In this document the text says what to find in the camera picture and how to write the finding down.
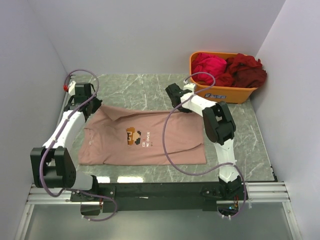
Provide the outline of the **dusty pink printed t-shirt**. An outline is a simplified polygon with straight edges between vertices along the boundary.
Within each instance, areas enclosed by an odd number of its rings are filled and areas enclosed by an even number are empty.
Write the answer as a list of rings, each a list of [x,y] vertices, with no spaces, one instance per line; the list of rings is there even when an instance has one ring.
[[[196,113],[102,105],[87,121],[81,165],[205,164],[202,117]]]

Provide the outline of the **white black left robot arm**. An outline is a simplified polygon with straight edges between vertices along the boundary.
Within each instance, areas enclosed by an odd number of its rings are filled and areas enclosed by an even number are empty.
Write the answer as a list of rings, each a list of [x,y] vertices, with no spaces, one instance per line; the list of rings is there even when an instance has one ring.
[[[42,188],[45,183],[48,189],[80,190],[88,201],[94,201],[100,195],[97,178],[77,171],[69,150],[89,116],[99,109],[102,101],[94,97],[74,112],[79,105],[76,97],[71,96],[52,136],[42,147],[31,150],[32,174],[38,188]]]

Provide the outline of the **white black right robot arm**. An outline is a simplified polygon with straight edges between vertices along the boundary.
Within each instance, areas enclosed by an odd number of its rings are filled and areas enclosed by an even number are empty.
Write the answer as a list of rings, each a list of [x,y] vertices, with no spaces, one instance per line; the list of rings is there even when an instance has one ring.
[[[213,143],[217,155],[218,187],[208,190],[206,195],[230,200],[242,187],[242,175],[236,166],[234,137],[236,124],[225,102],[214,102],[195,94],[196,85],[188,83],[180,88],[173,83],[165,88],[174,110],[196,113],[202,117],[204,131]]]

